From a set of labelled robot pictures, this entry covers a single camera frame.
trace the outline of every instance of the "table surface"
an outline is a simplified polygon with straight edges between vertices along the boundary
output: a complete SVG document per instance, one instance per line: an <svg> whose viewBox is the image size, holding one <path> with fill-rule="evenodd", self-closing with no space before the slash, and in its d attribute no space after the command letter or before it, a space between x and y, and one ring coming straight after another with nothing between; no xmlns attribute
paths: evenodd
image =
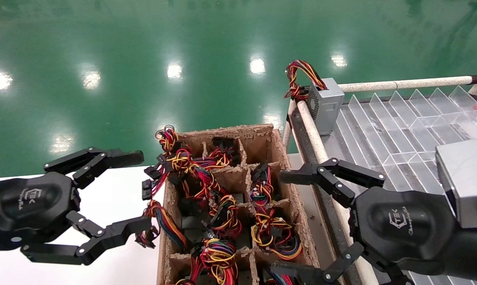
<svg viewBox="0 0 477 285"><path fill-rule="evenodd" d="M294 59L338 83L477 74L477 0L0 0L0 177L89 146L155 161L165 124L282 127Z"/></svg>
<svg viewBox="0 0 477 285"><path fill-rule="evenodd" d="M300 168L300 154L290 154L289 159L294 169ZM140 182L146 179L144 168L139 166L105 171L90 186L79 191L82 198L80 213L102 227L141 215L146 205L146 201L140 199ZM326 236L321 213L312 188L298 186L298 189L309 217L309 228L316 244L320 265L325 268L332 261L329 258L331 255L327 241L321 238ZM164 188L155 196L161 203L163 193ZM134 239L132 235L123 247L105 251L90 266L32 263L18 249L0 251L0 284L156 284L159 238L155 240L156 249L144 249L135 243ZM87 240L86 236L71 228L51 243L81 245Z"/></svg>

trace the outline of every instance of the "robotic hand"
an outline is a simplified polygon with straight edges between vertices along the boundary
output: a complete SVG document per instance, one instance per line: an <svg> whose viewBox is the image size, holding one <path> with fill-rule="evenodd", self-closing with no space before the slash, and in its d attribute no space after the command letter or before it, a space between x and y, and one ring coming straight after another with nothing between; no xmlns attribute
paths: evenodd
<svg viewBox="0 0 477 285"><path fill-rule="evenodd" d="M336 177L368 189L355 197ZM362 256L386 272L391 284L414 284L402 270L477 280L477 229L460 226L444 195L387 191L384 179L381 173L336 158L281 171L281 182L319 185L349 208L354 244L326 270L283 262L274 263L272 270L298 276L308 285L336 283Z"/></svg>
<svg viewBox="0 0 477 285"><path fill-rule="evenodd" d="M150 217L114 222L105 229L80 215L78 189L108 168L140 164L141 151L87 148L45 164L45 175L0 181L0 251L21 247L33 262L91 264L107 249L124 245L132 233L150 229ZM65 176L76 171L73 179ZM90 240L80 247L49 245L70 226Z"/></svg>

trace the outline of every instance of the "epoxy floor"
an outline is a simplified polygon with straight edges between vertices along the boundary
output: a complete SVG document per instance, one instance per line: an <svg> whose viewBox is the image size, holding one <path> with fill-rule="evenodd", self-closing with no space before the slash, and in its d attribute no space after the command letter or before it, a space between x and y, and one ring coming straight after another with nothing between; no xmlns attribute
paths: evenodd
<svg viewBox="0 0 477 285"><path fill-rule="evenodd" d="M294 59L338 83L477 74L477 1L0 0L0 177L89 146L150 164L165 124L282 126Z"/></svg>

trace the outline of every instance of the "cardboard compartment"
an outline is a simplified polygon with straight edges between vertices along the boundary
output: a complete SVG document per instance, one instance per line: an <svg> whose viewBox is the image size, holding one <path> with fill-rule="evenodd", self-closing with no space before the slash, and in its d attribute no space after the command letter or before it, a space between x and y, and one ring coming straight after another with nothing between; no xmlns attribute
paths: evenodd
<svg viewBox="0 0 477 285"><path fill-rule="evenodd" d="M279 182L279 172L282 169L286 169L286 168L283 166L283 163L281 161L271 162L268 165L271 168L271 184L273 186L273 195L272 195L273 201L288 199L291 196L289 186L284 184L284 183ZM249 181L251 181L251 186L250 186L249 191L247 193L247 197L246 197L247 202L252 201L251 200L250 189L253 187L252 186L253 174L255 173L255 171L259 167L262 166L262 164L256 163L256 164L250 164L249 166L250 166L250 180Z"/></svg>
<svg viewBox="0 0 477 285"><path fill-rule="evenodd" d="M273 201L267 207L280 207L284 217L295 227L295 232L300 237L303 252L294 262L319 267L312 235L307 224L307 215L300 201L298 190L292 184L278 182L278 173L282 169L291 169L288 156L279 131L272 125L237 126L215 130L188 132L179 134L183 143L189 145L198 155L205 156L213 150L213 137L228 137L237 139L240 150L240 165L212 170L216 180L233 195L244 194L244 202L238 203L238 218L242 222L243 234L237 238L237 265L239 267L240 285L259 285L256 264L266 264L280 260L274 253L264 253L258 247L251 245L251 226L254 224L255 207L250 199L251 171L260 163L268 162L271 166L271 182L275 191L281 193L279 201ZM164 207L175 221L180 222L181 213L177 208L178 194L173 184L167 182L164 197ZM161 284L174 284L183 278L190 268L189 254L182 254L181 249L175 245L167 235L162 232L160 236L160 255L158 268L158 282ZM202 282L212 282L206 278Z"/></svg>
<svg viewBox="0 0 477 285"><path fill-rule="evenodd" d="M302 253L297 256L293 260L293 262L307 264L307 261L312 260L314 257L312 256L311 252L304 248L304 244L309 245L308 249L311 250L312 238L310 238L310 240L307 239L307 232L301 221L302 215L300 215L300 210L297 209L297 207L295 207L295 204L293 204L289 199L273 202L271 203L269 208L272 207L274 207L277 211L280 212L280 214L276 215L276 217L284 218L289 225L295 228L295 233L297 233L300 238L300 244L302 245ZM258 254L266 256L266 258L269 258L270 260L281 260L277 254L267 252L261 249L254 240L252 240L252 245L253 249Z"/></svg>
<svg viewBox="0 0 477 285"><path fill-rule="evenodd" d="M244 281L244 285L252 284L253 277L257 277L255 260L251 260L254 253L251 249L238 249L235 254L235 263L238 267L238 277ZM170 268L166 271L166 278L163 284L175 284L180 279L189 276L191 272L191 258L189 254L173 254L168 260ZM211 274L202 274L197 280L197 284L216 285L216 280Z"/></svg>

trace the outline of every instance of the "cardboard box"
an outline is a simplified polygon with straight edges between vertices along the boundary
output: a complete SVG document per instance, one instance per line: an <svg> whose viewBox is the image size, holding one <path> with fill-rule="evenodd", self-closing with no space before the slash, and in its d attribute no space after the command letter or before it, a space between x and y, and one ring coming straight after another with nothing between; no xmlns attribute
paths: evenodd
<svg viewBox="0 0 477 285"><path fill-rule="evenodd" d="M251 172L261 163L269 163L273 175L273 186L278 188L282 195L282 199L271 202L271 206L278 206L283 209L284 215L295 227L302 243L303 252L294 262L319 267L314 241L307 224L307 215L298 195L298 189L295 185L282 184L277 180L278 172L282 169L291 169L291 165L279 131L274 129L273 125L236 126L181 133L179 136L183 144L191 147L194 157L205 157L213 151L213 137L237 139L240 164L236 167L228 166L212 172L219 184L230 193L244 194L244 203L237 204L240 220L250 219L255 213L250 199ZM179 197L174 185L167 182L163 206L172 215L175 222L181 221L181 213L177 208L178 200ZM181 253L180 249L164 232L161 233L159 238L161 240L157 285L175 284L190 269L190 254ZM257 264L267 264L275 260L280 260L280 258L274 253L263 252L255 244L251 247L244 246L237 249L235 258L241 276L249 276L250 271L252 285L259 284Z"/></svg>

